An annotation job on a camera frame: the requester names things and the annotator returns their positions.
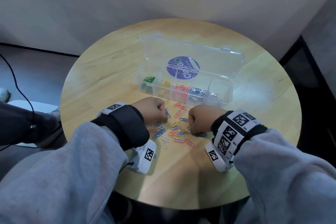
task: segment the gray sleeve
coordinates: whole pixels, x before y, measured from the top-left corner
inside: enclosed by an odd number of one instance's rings
[[[0,223],[108,223],[105,205],[127,156],[91,122],[0,192]]]
[[[335,222],[335,168],[301,152],[276,130],[245,142],[234,165],[251,195],[235,223]]]

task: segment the blue paper clip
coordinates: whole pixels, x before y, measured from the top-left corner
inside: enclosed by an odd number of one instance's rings
[[[168,111],[166,110],[166,115],[168,116],[168,118],[171,118],[170,114],[168,113]]]
[[[155,139],[155,138],[158,138],[158,137],[160,137],[161,135],[163,135],[163,131],[158,131],[158,132],[155,133],[155,135],[153,135],[153,138],[154,138],[154,139]]]

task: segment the left hand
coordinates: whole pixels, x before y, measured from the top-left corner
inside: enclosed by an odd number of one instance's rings
[[[131,104],[141,113],[145,125],[153,123],[166,123],[168,116],[166,115],[165,102],[160,98],[148,97]]]

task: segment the right hand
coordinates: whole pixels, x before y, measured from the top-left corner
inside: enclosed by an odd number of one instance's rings
[[[189,111],[189,125],[192,134],[210,132],[211,126],[227,111],[211,105],[197,105]]]

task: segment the purple circular sticker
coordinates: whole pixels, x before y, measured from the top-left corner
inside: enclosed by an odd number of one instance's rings
[[[169,60],[167,64],[168,65],[174,64],[174,65],[181,66],[181,69],[175,69],[175,68],[172,68],[172,67],[167,67],[167,72],[172,77],[175,77],[175,75],[177,73],[177,78],[180,79],[180,80],[189,80],[189,79],[194,78],[196,75],[198,75],[198,73],[193,73],[193,72],[188,72],[186,70],[183,70],[183,67],[200,69],[200,65],[197,63],[197,61],[194,60],[193,58],[187,57],[187,56],[174,57],[171,60]]]

